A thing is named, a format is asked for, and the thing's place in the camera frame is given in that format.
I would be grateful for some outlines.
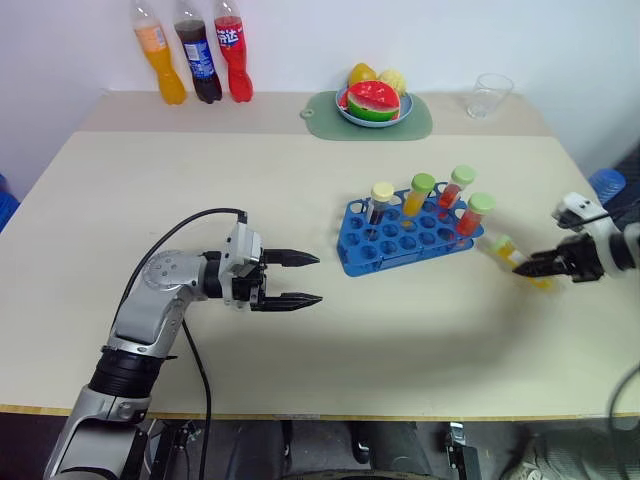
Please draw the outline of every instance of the black cable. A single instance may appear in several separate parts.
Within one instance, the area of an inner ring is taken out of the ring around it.
[[[207,402],[207,415],[204,419],[204,436],[202,437],[202,452],[200,453],[200,473],[198,475],[199,480],[204,480],[204,469],[207,463],[207,446],[209,445],[209,429],[211,428],[211,387],[209,386],[209,380],[207,379],[207,372],[204,370],[204,365],[202,365],[202,360],[198,353],[198,347],[196,347],[196,344],[193,341],[193,337],[191,336],[191,332],[187,326],[187,321],[184,318],[182,319],[182,328],[187,337],[187,341],[189,342],[189,346],[191,347],[191,351],[193,352],[193,358],[195,358],[196,364],[198,365]]]
[[[611,442],[613,456],[616,460],[616,468],[622,480],[629,480],[629,474],[627,472],[627,467],[624,464],[624,460],[620,457],[620,445],[618,444],[618,438],[616,437],[618,431],[613,425],[613,419],[616,411],[616,405],[618,403],[620,395],[622,394],[622,391],[636,374],[640,374],[640,365],[632,368],[623,377],[623,379],[613,391],[613,395],[611,395],[611,400],[609,401],[609,415],[607,416],[607,431],[609,432],[609,441]]]
[[[591,217],[591,218],[587,218],[585,220],[580,220],[578,222],[575,223],[569,223],[566,225],[559,225],[560,228],[576,228],[576,227],[581,227],[582,225],[586,225],[588,223],[591,222],[595,222],[597,220],[602,220],[603,218],[607,218],[607,217],[612,217],[614,215],[620,215],[621,213],[627,213],[629,210],[631,210],[633,207],[636,206],[636,204],[640,203],[640,198],[637,200],[634,200],[633,202],[627,204],[627,205],[623,205],[622,207],[618,207],[618,208],[613,208],[611,209],[611,211],[600,214],[600,215],[596,215],[595,217]]]
[[[190,217],[187,217],[184,220],[182,220],[180,223],[178,223],[175,227],[173,227],[171,230],[165,233],[160,238],[160,240],[158,240],[153,245],[153,247],[151,247],[149,251],[144,254],[144,257],[142,257],[142,259],[140,259],[140,261],[136,265],[136,268],[133,270],[133,273],[129,277],[127,286],[124,288],[124,291],[122,292],[122,297],[120,298],[120,303],[118,303],[118,308],[116,309],[116,314],[113,317],[113,322],[111,323],[111,327],[113,327],[114,323],[116,323],[116,318],[118,318],[118,312],[120,311],[120,308],[122,307],[122,304],[124,303],[124,301],[129,296],[129,293],[131,293],[131,289],[133,288],[133,284],[138,278],[138,275],[140,275],[140,272],[142,271],[146,263],[149,261],[149,259],[153,256],[153,254],[156,253],[158,248],[160,248],[163,243],[169,240],[169,238],[173,234],[175,234],[178,230],[180,230],[185,225],[193,222],[194,220],[197,220],[198,218],[205,217],[207,215],[213,215],[215,213],[234,213],[238,216],[238,221],[240,223],[247,223],[247,212],[237,208],[210,208],[208,210],[203,210],[202,212],[194,213]]]
[[[184,452],[184,458],[187,461],[187,480],[191,480],[191,459],[189,458],[189,451],[187,450],[187,447],[184,447],[182,451]]]

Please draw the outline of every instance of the red liquid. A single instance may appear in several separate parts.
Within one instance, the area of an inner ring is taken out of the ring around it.
[[[460,187],[457,185],[449,184],[444,189],[444,192],[440,195],[438,199],[438,206],[440,208],[451,208],[455,205],[458,200],[458,196],[460,194]]]
[[[240,17],[218,17],[216,35],[222,56],[227,61],[229,90],[236,102],[248,102],[253,97],[253,84],[247,74],[247,44]]]
[[[482,215],[467,210],[464,212],[464,215],[462,215],[458,225],[456,225],[456,230],[460,235],[470,236],[475,232],[476,228],[478,228],[481,221]]]

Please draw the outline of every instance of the bottle label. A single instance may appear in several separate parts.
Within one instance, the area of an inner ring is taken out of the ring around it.
[[[244,39],[242,24],[238,27],[218,27],[216,28],[216,34],[218,35],[220,47],[231,48],[241,39]]]
[[[184,51],[189,60],[191,73],[196,78],[209,78],[215,73],[211,51],[206,40],[196,43],[185,43]]]
[[[167,48],[167,40],[164,38],[164,33],[160,25],[138,28],[136,29],[136,36],[145,52],[153,53]]]

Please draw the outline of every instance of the blue test tube rack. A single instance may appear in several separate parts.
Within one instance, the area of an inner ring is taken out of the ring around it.
[[[338,237],[338,256],[345,273],[359,277],[473,247],[473,239],[484,229],[479,226],[470,237],[456,231],[455,212],[466,210],[467,204],[458,200],[450,210],[438,207],[445,186],[446,182],[436,184],[415,217],[402,213],[409,190],[395,192],[396,201],[392,199],[378,225],[367,222],[369,198],[349,202]]]

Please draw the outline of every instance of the plate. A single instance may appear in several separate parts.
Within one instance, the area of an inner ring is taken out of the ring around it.
[[[344,97],[344,95],[347,93],[347,88],[348,87],[343,87],[342,89],[336,92],[336,108],[344,118],[349,120],[351,123],[360,125],[361,127],[368,127],[368,128],[390,127],[391,125],[400,123],[402,120],[407,118],[407,116],[411,113],[411,109],[413,108],[413,100],[411,98],[411,95],[407,93],[400,97],[400,115],[398,116],[398,118],[394,120],[388,120],[386,122],[372,122],[370,120],[362,120],[361,118],[357,118],[351,115],[347,111],[346,107],[340,106],[342,97]]]

